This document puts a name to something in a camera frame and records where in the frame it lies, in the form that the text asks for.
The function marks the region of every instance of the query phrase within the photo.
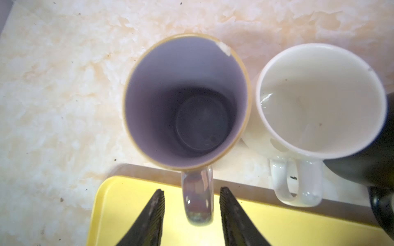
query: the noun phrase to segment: purple mug handle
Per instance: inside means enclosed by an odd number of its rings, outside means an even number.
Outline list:
[[[183,203],[186,217],[196,226],[214,220],[214,179],[212,167],[182,172]]]

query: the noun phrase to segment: marble surface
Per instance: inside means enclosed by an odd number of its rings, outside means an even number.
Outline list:
[[[121,105],[130,70],[157,41],[218,37],[251,78],[287,47],[330,43],[394,91],[392,13],[389,0],[15,1],[0,36],[0,245],[83,245],[107,174],[119,163],[156,167],[128,139]],[[267,160],[243,142],[214,177],[272,188]],[[327,169],[324,198],[368,206],[365,187]]]

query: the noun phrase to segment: white mug rim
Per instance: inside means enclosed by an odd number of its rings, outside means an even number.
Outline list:
[[[351,51],[348,51],[346,49],[343,49],[341,47],[335,46],[335,45],[331,45],[331,44],[324,44],[324,43],[308,43],[308,44],[300,44],[300,45],[296,45],[293,47],[290,47],[288,49],[285,49],[283,51],[281,51],[279,54],[277,54],[275,57],[273,57],[263,68],[263,70],[261,70],[260,75],[258,76],[258,80],[257,80],[257,84],[256,84],[256,92],[255,92],[255,103],[256,103],[256,107],[257,107],[257,111],[258,114],[260,115],[260,119],[263,121],[265,127],[268,129],[268,131],[270,132],[270,134],[277,140],[279,141],[282,145],[284,145],[285,147],[287,147],[288,149],[303,154],[305,156],[309,156],[309,157],[313,157],[313,158],[317,158],[317,159],[336,159],[336,158],[341,158],[341,157],[345,157],[345,156],[349,156],[352,154],[355,154],[357,152],[359,152],[360,150],[366,148],[370,143],[372,143],[373,140],[375,140],[375,138],[378,136],[378,134],[380,133],[381,129],[383,128],[383,125],[385,123],[386,120],[386,115],[387,115],[387,102],[386,102],[386,92],[384,89],[384,86],[382,84],[382,82],[380,81],[379,77],[377,76],[377,74],[375,73],[375,71],[371,71],[371,76],[375,82],[375,86],[377,87],[377,91],[379,93],[379,98],[380,98],[380,103],[383,107],[383,110],[381,111],[381,114],[379,115],[379,123],[376,124],[376,128],[373,129],[373,134],[371,137],[371,139],[367,139],[363,142],[360,142],[359,144],[355,145],[353,148],[348,148],[345,151],[342,152],[338,152],[338,153],[323,153],[323,152],[315,152],[315,151],[309,151],[309,150],[304,150],[301,149],[299,147],[296,147],[292,144],[290,144],[289,142],[287,142],[286,140],[284,140],[282,137],[280,137],[271,127],[271,125],[268,123],[262,108],[260,107],[260,91],[261,91],[261,84],[263,81],[263,78],[265,77],[267,71],[272,67],[273,64],[275,64],[281,57],[283,57],[284,55],[286,55],[289,52],[295,51],[295,50],[300,50],[300,49],[304,49],[304,48],[308,48],[308,47],[324,47],[324,48],[330,48],[330,49],[334,49],[337,51],[340,51],[342,53],[344,53],[345,55],[351,57],[352,59],[356,60],[359,62],[359,64],[361,64],[361,66],[365,67],[366,70],[368,70],[370,68],[370,65],[367,64],[363,59],[361,59],[359,56],[357,56],[356,54],[354,54]]]

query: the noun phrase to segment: mug rim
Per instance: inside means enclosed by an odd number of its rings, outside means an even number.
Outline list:
[[[122,115],[123,115],[123,119],[122,122],[126,128],[126,132],[127,135],[129,137],[129,139],[131,140],[132,144],[134,145],[134,147],[136,148],[136,150],[143,156],[145,157],[147,160],[149,160],[150,162],[152,162],[155,165],[158,165],[162,168],[165,169],[170,169],[170,170],[176,170],[176,171],[185,171],[185,170],[196,170],[196,169],[201,169],[203,167],[209,166],[212,163],[214,163],[215,161],[219,160],[220,158],[222,158],[224,155],[226,155],[233,147],[234,145],[239,141],[239,139],[241,138],[242,133],[244,132],[246,125],[248,123],[249,117],[250,117],[250,113],[251,113],[251,108],[252,108],[252,86],[251,86],[251,82],[249,79],[249,75],[248,72],[246,70],[246,67],[244,65],[244,63],[242,62],[241,58],[238,56],[238,54],[233,50],[233,48],[231,48],[230,46],[226,45],[230,51],[231,51],[231,55],[232,57],[235,59],[235,61],[237,62],[238,66],[240,67],[243,76],[245,78],[245,82],[246,82],[246,91],[247,91],[247,107],[246,107],[246,112],[245,112],[245,117],[243,119],[242,122],[242,126],[240,128],[240,130],[238,131],[237,135],[235,136],[235,138],[233,139],[233,141],[220,153],[218,153],[216,156],[214,156],[213,158],[211,158],[210,160],[207,160],[201,164],[198,165],[194,165],[192,167],[175,167],[175,166],[167,166],[159,161],[154,160],[153,158],[151,158],[150,156],[148,156],[144,151],[141,150],[141,148],[137,145],[137,143],[135,142],[128,126],[127,126],[127,120],[126,120],[126,92],[128,89],[128,86],[130,84],[132,75],[135,71],[135,69],[137,68],[137,66],[140,64],[140,62],[145,58],[145,56],[147,56],[149,53],[151,53],[155,48],[159,47],[160,45],[175,40],[175,39],[182,39],[182,38],[187,38],[187,37],[199,37],[199,38],[203,38],[203,39],[207,39],[210,41],[213,41],[215,43],[222,43],[221,40],[212,37],[210,35],[206,35],[206,34],[201,34],[201,33],[181,33],[181,34],[175,34],[169,37],[166,37],[158,42],[156,42],[155,44],[153,44],[148,50],[146,50],[136,61],[136,63],[134,64],[133,68],[131,69],[129,75],[127,76],[127,80],[126,80],[126,84],[125,84],[125,88],[123,90],[123,96],[122,96]]]
[[[284,55],[286,55],[289,52],[295,51],[295,50],[300,50],[300,49],[304,49],[304,48],[308,48],[308,47],[323,47],[323,48],[330,48],[330,49],[334,49],[337,51],[342,52],[344,55],[347,55],[349,57],[351,57],[352,59],[358,61],[360,63],[361,66],[364,66],[366,69],[370,68],[371,66],[364,61],[361,57],[359,57],[358,55],[354,54],[353,52],[332,45],[332,44],[325,44],[325,43],[307,43],[307,44],[299,44],[299,45],[295,45],[293,47],[287,48],[281,52],[279,52],[277,55],[275,55],[265,66],[264,68],[261,70],[259,76],[258,76],[258,80],[257,80],[257,84],[256,84],[256,91],[255,91],[255,103],[256,103],[256,107],[257,107],[257,111],[258,114],[260,116],[260,119],[263,121],[264,126],[268,129],[269,133],[275,137],[276,140],[278,140],[281,144],[283,144],[285,147],[287,147],[288,149],[295,151],[297,153],[303,154],[305,156],[309,156],[309,157],[313,157],[313,158],[317,158],[317,159],[336,159],[336,158],[341,158],[341,157],[345,157],[345,156],[349,156],[349,155],[353,155],[357,152],[359,152],[360,150],[366,148],[369,144],[371,144],[374,139],[376,139],[376,137],[378,136],[378,134],[380,133],[382,127],[384,126],[385,120],[386,120],[386,115],[387,115],[387,99],[386,99],[386,92],[384,89],[384,86],[381,82],[381,80],[379,79],[379,77],[377,76],[376,72],[374,70],[370,71],[370,73],[372,74],[372,78],[373,81],[375,82],[375,87],[377,88],[378,94],[380,95],[380,103],[383,107],[382,113],[381,115],[379,115],[379,119],[378,119],[378,124],[376,124],[376,128],[373,130],[373,134],[372,134],[372,138],[369,139],[368,141],[365,141],[364,143],[360,144],[360,148],[358,148],[357,150],[351,150],[351,151],[347,151],[347,152],[342,152],[340,154],[335,154],[335,153],[323,153],[323,152],[319,152],[319,151],[309,151],[309,150],[304,150],[301,149],[299,147],[296,147],[292,144],[290,144],[289,142],[287,142],[286,140],[284,140],[281,136],[279,136],[271,127],[271,125],[268,123],[268,120],[266,119],[263,110],[261,107],[259,107],[260,105],[260,91],[261,91],[261,84],[262,81],[265,77],[265,75],[267,74],[268,70],[272,67],[273,64],[275,64],[280,58],[282,58]]]

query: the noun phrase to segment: white mug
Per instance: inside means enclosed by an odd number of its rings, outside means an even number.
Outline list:
[[[269,159],[276,196],[312,207],[322,200],[323,160],[354,154],[378,135],[387,100],[373,69],[348,50],[302,44],[270,60],[253,81],[254,101],[243,141]],[[299,189],[287,184],[296,163]]]

